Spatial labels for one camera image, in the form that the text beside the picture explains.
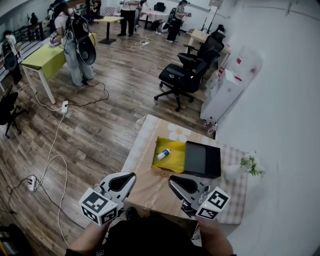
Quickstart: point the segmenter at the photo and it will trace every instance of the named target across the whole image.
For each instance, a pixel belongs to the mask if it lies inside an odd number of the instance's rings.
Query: black office chair
[[[200,49],[196,49],[192,45],[184,44],[188,48],[187,53],[179,53],[178,57],[186,69],[195,69],[201,61],[207,62],[209,65],[220,57],[220,52],[223,50],[225,45],[221,42],[216,41],[212,36],[208,36],[205,42],[201,45]],[[197,55],[191,54],[192,50],[197,51]],[[184,57],[191,58],[193,62],[187,61]]]
[[[4,95],[0,101],[0,126],[4,126],[8,124],[5,136],[9,139],[10,137],[7,135],[11,124],[15,126],[18,130],[19,134],[21,134],[21,130],[18,128],[16,123],[16,118],[23,113],[29,113],[26,109],[17,112],[20,110],[20,106],[15,106],[15,102],[18,98],[18,93],[10,93],[13,88],[13,84],[4,92]]]
[[[155,5],[154,5],[154,10],[155,11],[158,11],[158,12],[164,12],[166,9],[165,7],[165,4],[163,2],[157,2]]]
[[[195,72],[185,69],[181,66],[175,64],[169,64],[165,67],[165,69],[159,75],[161,80],[160,87],[165,85],[166,87],[170,88],[164,93],[161,93],[157,96],[154,96],[154,99],[157,101],[159,97],[174,94],[178,107],[175,111],[179,111],[180,106],[180,95],[184,95],[189,98],[190,102],[194,101],[194,97],[188,93],[195,93],[199,90],[200,83],[202,77],[210,68],[210,65],[205,61],[201,61],[196,69]]]

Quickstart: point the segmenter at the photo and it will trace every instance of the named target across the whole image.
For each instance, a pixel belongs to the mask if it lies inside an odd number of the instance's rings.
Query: white bottle
[[[162,153],[158,154],[156,157],[160,161],[161,159],[165,158],[170,153],[171,153],[171,150],[169,148],[167,148],[165,151],[163,151]]]

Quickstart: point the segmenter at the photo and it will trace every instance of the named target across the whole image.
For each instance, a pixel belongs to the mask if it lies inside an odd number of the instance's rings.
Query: yellow table
[[[123,20],[123,17],[113,17],[113,16],[105,16],[102,19],[95,19],[94,22],[106,22],[106,38],[101,40],[99,43],[105,45],[111,45],[113,42],[117,41],[117,39],[110,38],[110,23],[118,22]]]
[[[205,41],[207,40],[207,37],[209,36],[209,34],[201,31],[201,30],[194,30],[191,34],[191,38],[189,40],[189,45],[192,46],[193,43],[194,43],[194,40],[197,40],[198,42],[200,43],[205,43]],[[221,56],[222,58],[218,58],[218,68],[220,67],[223,67],[226,62],[227,62],[227,59],[229,58],[230,54],[231,54],[231,51],[230,51],[230,48],[225,46],[221,53],[224,54],[224,56]]]
[[[95,42],[97,39],[96,34],[90,34],[90,39],[92,42]],[[48,94],[48,97],[52,104],[56,103],[54,96],[49,88],[47,80],[49,80],[55,73],[57,73],[62,66],[66,63],[66,58],[63,49],[63,43],[55,48],[49,47],[49,42],[32,53],[27,57],[21,64],[28,79],[30,86],[32,87],[34,93],[37,93],[37,90],[32,82],[28,70],[38,72],[42,85]]]

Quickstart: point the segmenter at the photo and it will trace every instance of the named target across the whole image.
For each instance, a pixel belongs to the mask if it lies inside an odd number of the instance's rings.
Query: flower pattern
[[[169,139],[172,141],[181,141],[183,143],[187,142],[189,135],[191,135],[191,131],[186,129],[186,128],[182,128],[178,125],[175,125],[173,123],[168,124],[168,130],[171,131],[169,134]]]

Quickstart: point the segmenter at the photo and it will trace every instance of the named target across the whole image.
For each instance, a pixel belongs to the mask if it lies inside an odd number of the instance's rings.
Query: white vase
[[[231,182],[243,173],[245,173],[245,169],[241,165],[233,164],[225,168],[223,176],[227,181]]]

